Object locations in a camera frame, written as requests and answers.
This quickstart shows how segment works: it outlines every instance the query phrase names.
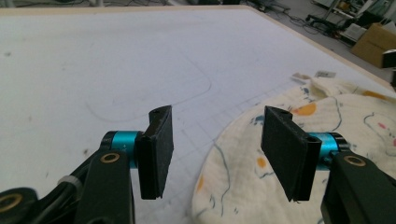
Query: blue metal ring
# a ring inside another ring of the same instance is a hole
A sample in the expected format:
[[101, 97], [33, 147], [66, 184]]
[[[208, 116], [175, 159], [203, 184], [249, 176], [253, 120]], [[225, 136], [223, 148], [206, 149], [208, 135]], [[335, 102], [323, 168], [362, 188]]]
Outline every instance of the blue metal ring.
[[136, 168], [136, 158], [134, 157], [134, 140], [139, 132], [136, 131], [117, 131], [114, 134], [111, 149], [118, 149], [125, 151], [128, 155], [129, 167]]
[[331, 152], [338, 152], [338, 145], [334, 137], [329, 133], [308, 133], [322, 141], [320, 147], [317, 170], [329, 170], [329, 164], [332, 162]]

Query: brass screw insert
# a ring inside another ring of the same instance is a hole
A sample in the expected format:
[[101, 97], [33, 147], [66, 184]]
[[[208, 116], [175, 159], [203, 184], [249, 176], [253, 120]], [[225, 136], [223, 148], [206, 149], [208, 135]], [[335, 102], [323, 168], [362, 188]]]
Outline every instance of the brass screw insert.
[[104, 155], [104, 156], [100, 159], [100, 161], [101, 161], [102, 163], [111, 163], [111, 162], [117, 161], [119, 158], [120, 158], [120, 155], [119, 155], [119, 154], [114, 153], [114, 152], [111, 152], [111, 153], [107, 153], [106, 155]]
[[0, 198], [0, 213], [17, 206], [22, 201], [22, 195], [19, 193], [8, 194]]
[[362, 160], [361, 158], [358, 158], [356, 156], [345, 156], [344, 161], [347, 161], [348, 163], [356, 166], [365, 166], [366, 162]]

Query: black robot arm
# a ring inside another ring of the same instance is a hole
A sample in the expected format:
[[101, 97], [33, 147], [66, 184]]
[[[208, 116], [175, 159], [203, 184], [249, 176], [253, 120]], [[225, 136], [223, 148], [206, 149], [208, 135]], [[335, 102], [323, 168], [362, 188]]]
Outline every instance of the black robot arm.
[[330, 177], [321, 204], [326, 224], [396, 223], [396, 181], [349, 150], [338, 133], [305, 133], [288, 111], [267, 106], [262, 151], [289, 201], [308, 201], [316, 169]]
[[163, 196], [172, 159], [172, 107], [148, 114], [145, 132], [108, 132], [101, 145], [41, 200], [33, 189], [0, 193], [0, 223], [134, 223], [130, 168], [139, 172], [142, 199]]

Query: white blanket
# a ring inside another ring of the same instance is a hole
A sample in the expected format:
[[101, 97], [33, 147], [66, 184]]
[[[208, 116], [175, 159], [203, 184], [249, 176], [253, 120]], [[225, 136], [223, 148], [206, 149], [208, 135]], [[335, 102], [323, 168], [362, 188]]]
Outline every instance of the white blanket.
[[193, 193], [196, 223], [323, 222], [320, 204], [329, 172], [316, 172], [309, 202], [288, 202], [260, 147], [266, 105], [289, 110], [306, 132], [340, 133], [353, 152], [396, 177], [396, 100], [340, 79], [311, 78], [251, 108], [220, 135]]

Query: cardboard box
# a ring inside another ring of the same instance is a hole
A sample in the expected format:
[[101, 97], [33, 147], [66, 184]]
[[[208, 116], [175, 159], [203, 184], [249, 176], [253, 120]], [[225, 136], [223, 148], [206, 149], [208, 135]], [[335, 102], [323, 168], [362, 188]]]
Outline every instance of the cardboard box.
[[352, 48], [352, 53], [381, 68], [382, 54], [389, 49], [396, 49], [396, 35], [374, 23]]

